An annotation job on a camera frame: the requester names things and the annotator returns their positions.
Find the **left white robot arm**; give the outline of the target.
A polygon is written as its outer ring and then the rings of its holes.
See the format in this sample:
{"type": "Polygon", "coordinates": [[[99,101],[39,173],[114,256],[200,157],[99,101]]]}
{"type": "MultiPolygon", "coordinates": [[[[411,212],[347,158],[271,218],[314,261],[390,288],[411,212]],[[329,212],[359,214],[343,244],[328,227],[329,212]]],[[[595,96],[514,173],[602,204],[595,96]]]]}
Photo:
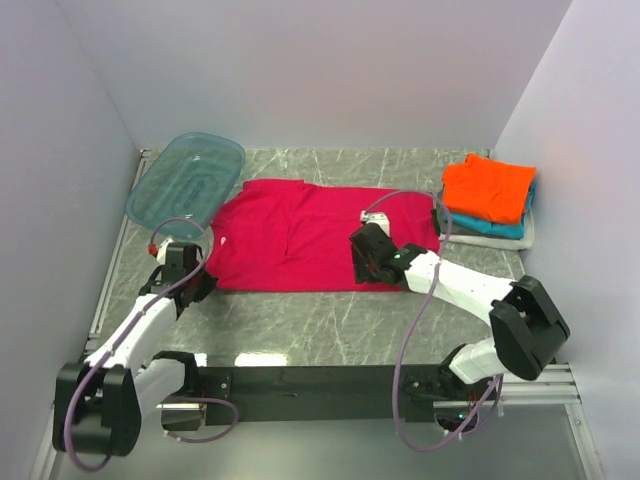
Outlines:
{"type": "Polygon", "coordinates": [[[193,399],[200,388],[193,354],[151,348],[216,280],[194,243],[166,240],[149,248],[158,265],[140,288],[130,313],[88,357],[65,364],[55,381],[52,445],[70,455],[128,455],[144,417],[166,397],[193,399]]]}

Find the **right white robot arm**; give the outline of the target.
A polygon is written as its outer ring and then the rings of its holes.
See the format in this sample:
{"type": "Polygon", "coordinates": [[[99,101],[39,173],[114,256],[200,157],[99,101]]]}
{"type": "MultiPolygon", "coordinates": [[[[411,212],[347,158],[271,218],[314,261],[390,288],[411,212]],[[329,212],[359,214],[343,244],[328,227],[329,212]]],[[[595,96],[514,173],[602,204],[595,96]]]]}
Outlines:
{"type": "Polygon", "coordinates": [[[437,367],[436,385],[447,398],[460,399],[474,384],[504,373],[536,380],[571,335],[534,277],[494,277],[414,244],[399,248],[375,223],[361,226],[350,243],[356,282],[429,294],[490,327],[489,338],[457,347],[437,367]]]}

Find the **magenta t-shirt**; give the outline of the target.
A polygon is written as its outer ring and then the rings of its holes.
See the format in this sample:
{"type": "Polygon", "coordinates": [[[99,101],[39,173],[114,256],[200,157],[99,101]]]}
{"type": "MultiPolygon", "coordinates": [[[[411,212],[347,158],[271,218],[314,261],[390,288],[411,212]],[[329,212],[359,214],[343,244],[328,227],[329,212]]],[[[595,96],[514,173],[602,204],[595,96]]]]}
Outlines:
{"type": "Polygon", "coordinates": [[[367,207],[387,216],[396,245],[438,250],[428,197],[258,179],[245,182],[214,217],[206,271],[219,289],[230,291],[387,291],[384,284],[358,284],[354,277],[349,237],[367,207]]]}

